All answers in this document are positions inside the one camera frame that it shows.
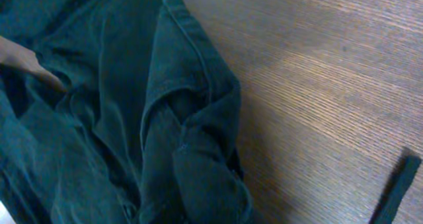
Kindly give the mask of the black pants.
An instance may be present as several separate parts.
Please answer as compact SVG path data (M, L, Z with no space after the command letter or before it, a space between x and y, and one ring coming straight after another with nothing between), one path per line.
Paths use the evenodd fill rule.
M1 0L1 35L65 85L1 69L17 223L254 223L240 84L183 0Z

